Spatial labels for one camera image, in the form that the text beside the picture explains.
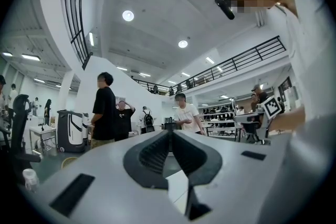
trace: ceiling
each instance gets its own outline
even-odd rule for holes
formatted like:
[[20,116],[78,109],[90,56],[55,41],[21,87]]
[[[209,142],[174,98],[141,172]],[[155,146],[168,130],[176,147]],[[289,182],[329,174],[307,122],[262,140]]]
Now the ceiling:
[[288,65],[270,72],[266,72],[262,74],[262,76],[252,77],[220,89],[199,94],[196,96],[198,104],[212,104],[218,102],[219,100],[224,101],[225,99],[221,98],[221,95],[225,95],[229,98],[237,98],[249,94],[251,95],[251,89],[257,83],[264,84],[263,89],[271,88],[284,69],[288,69]]
[[[48,85],[61,84],[68,70],[57,46],[48,37],[40,3],[37,0],[15,0],[2,25],[0,52],[10,52],[5,57],[24,75],[44,80]],[[40,61],[27,60],[22,54],[35,55]],[[79,79],[74,77],[71,88],[77,91]]]
[[[126,73],[148,82],[169,85],[167,79],[195,58],[235,35],[242,28],[256,25],[254,14],[235,14],[229,20],[214,0],[104,0],[99,46],[107,46],[103,57]],[[134,20],[122,18],[125,10]],[[187,40],[185,49],[178,47]],[[100,47],[93,48],[99,54]]]

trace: chair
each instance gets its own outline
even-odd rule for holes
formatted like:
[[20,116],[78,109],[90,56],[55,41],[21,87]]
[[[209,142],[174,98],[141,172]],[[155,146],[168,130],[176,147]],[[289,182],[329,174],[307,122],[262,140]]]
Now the chair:
[[[26,110],[26,104],[29,104],[29,109]],[[23,140],[23,133],[25,130],[27,117],[31,111],[31,106],[28,100],[28,95],[20,94],[18,95],[13,103],[13,109],[15,116],[13,119],[13,128],[12,128],[12,140],[11,146],[9,146],[8,135],[10,131],[0,127],[0,132],[4,134],[6,152],[8,155],[8,160],[10,161],[14,173],[16,175],[17,181],[20,184],[25,184],[25,180],[22,175],[24,169],[32,168],[30,162],[39,163],[41,158],[36,155],[26,154],[25,143]]]

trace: fluorescent light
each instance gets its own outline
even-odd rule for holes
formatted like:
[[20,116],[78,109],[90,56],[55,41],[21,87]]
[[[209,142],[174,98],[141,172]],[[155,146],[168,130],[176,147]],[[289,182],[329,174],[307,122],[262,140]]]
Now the fluorescent light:
[[125,10],[122,13],[122,17],[126,22],[130,22],[134,19],[134,14],[130,10]]
[[29,60],[40,61],[41,59],[35,55],[22,54],[22,57]]
[[209,57],[206,57],[206,59],[207,59],[210,63],[212,63],[212,64],[215,63],[215,62],[214,62],[213,60],[211,60]]
[[89,33],[89,37],[90,37],[91,46],[94,46],[94,43],[93,43],[93,34],[91,32]]
[[41,83],[45,83],[43,80],[40,79],[34,79],[35,81],[41,82]]
[[185,41],[185,40],[181,40],[181,41],[179,42],[179,47],[180,47],[180,48],[185,48],[186,46],[188,46],[188,42],[187,42],[187,41]]

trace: black backpack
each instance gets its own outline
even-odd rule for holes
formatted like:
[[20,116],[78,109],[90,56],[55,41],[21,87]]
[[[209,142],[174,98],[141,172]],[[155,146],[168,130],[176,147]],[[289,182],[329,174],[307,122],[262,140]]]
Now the black backpack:
[[145,124],[145,127],[153,126],[153,117],[151,116],[151,112],[149,112],[149,114],[147,114],[146,112],[143,111],[143,113],[145,113],[145,117],[143,118],[143,122]]

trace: black railing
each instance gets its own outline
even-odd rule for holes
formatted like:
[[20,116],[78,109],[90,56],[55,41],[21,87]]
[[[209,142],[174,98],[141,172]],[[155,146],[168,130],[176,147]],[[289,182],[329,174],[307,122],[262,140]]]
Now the black railing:
[[140,84],[142,87],[145,87],[149,92],[154,93],[154,94],[160,94],[160,95],[169,95],[169,89],[170,87],[160,85],[160,84],[155,84],[139,79],[133,79],[136,81],[138,84]]
[[65,17],[68,22],[69,39],[78,60],[85,69],[92,54],[89,53],[85,40],[81,4],[82,0],[64,0],[63,2]]
[[280,41],[280,37],[276,36],[175,85],[173,92],[170,91],[170,95],[219,79],[284,51],[286,51],[286,48]]

